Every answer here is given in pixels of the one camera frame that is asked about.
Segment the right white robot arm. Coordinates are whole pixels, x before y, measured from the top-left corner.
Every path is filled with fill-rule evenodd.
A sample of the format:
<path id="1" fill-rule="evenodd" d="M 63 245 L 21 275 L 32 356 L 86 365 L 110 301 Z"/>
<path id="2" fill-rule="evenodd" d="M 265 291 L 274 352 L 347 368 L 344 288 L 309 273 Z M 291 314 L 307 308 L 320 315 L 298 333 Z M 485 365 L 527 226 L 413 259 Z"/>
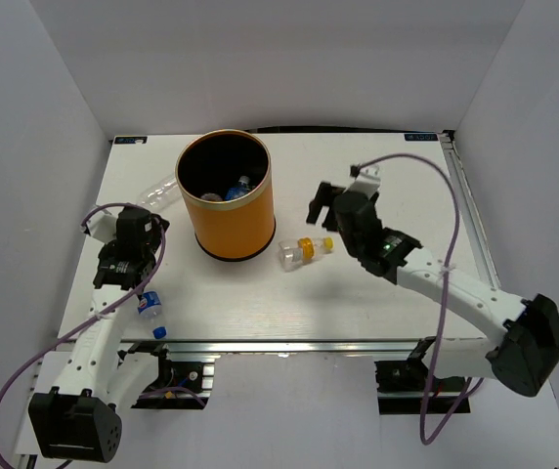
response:
<path id="1" fill-rule="evenodd" d="M 534 397 L 559 363 L 559 311 L 549 297 L 532 299 L 493 288 L 443 262 L 401 231 L 377 218 L 375 195 L 320 183 L 307 223 L 340 234 L 348 254 L 370 274 L 429 298 L 479 329 L 480 339 L 420 341 L 408 365 L 409 381 L 433 388 L 449 376 L 495 379 Z"/>

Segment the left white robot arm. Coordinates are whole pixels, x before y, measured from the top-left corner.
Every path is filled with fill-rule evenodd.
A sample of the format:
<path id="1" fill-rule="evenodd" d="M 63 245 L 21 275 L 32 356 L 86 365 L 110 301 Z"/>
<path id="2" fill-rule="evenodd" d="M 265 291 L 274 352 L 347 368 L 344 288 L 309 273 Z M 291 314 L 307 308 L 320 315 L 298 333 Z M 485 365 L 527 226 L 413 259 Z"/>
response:
<path id="1" fill-rule="evenodd" d="M 118 349 L 138 299 L 157 273 L 169 224 L 149 210 L 119 204 L 93 209 L 82 221 L 86 235 L 102 243 L 84 324 L 70 333 L 72 351 L 51 389 L 36 393 L 28 416 L 42 456 L 108 463 L 122 437 L 122 413 L 145 385 L 161 390 L 173 365 L 158 356 L 122 359 Z"/>

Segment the red label red cap bottle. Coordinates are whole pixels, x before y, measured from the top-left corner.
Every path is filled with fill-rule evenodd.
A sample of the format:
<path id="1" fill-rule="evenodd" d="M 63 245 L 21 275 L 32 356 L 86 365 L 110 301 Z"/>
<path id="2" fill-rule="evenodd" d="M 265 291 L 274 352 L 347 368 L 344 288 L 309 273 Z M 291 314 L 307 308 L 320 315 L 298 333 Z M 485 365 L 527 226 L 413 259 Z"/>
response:
<path id="1" fill-rule="evenodd" d="M 207 192 L 201 196 L 202 200 L 210 201 L 210 202 L 221 202 L 223 200 L 222 196 L 214 193 L 214 192 Z"/>

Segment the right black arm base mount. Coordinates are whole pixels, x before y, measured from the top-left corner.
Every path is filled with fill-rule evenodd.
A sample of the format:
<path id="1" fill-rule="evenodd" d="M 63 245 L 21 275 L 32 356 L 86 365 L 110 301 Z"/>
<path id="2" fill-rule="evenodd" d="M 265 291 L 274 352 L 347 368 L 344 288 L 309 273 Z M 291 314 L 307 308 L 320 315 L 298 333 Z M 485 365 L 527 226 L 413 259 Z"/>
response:
<path id="1" fill-rule="evenodd" d="M 409 356 L 401 361 L 379 361 L 375 363 L 375 381 L 380 415 L 418 415 L 421 409 L 428 366 L 422 359 L 435 337 L 418 342 Z M 465 379 L 459 376 L 435 377 L 427 406 L 428 414 L 444 415 L 452 407 L 462 391 Z"/>

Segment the orange label yellow cap bottle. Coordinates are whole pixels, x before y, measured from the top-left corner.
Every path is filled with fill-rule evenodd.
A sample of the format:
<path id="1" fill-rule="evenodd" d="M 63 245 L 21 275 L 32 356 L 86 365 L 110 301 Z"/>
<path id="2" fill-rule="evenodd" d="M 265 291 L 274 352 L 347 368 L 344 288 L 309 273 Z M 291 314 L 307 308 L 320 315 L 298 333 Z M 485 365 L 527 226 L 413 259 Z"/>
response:
<path id="1" fill-rule="evenodd" d="M 319 260 L 333 249 L 334 242 L 329 236 L 285 240 L 279 243 L 279 262 L 290 272 Z"/>

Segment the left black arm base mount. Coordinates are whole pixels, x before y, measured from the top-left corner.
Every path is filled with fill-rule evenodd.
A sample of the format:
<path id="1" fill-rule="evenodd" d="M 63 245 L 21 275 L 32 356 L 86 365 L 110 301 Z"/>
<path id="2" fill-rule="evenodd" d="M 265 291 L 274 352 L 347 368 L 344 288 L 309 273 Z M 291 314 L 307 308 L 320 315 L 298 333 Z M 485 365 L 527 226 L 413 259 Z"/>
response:
<path id="1" fill-rule="evenodd" d="M 157 372 L 132 405 L 135 409 L 202 410 L 209 399 L 214 360 L 172 351 L 165 342 L 133 343 L 118 352 L 118 367 L 128 357 L 154 357 Z"/>

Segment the clear crushed plastic bottle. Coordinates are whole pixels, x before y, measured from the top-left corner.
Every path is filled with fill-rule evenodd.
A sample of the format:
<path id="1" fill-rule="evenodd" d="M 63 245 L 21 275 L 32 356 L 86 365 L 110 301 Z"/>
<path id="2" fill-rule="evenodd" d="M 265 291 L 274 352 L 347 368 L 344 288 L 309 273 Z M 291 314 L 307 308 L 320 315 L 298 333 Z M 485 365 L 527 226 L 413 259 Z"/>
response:
<path id="1" fill-rule="evenodd" d="M 169 175 L 141 192 L 136 204 L 152 213 L 161 213 L 181 198 L 176 177 Z"/>

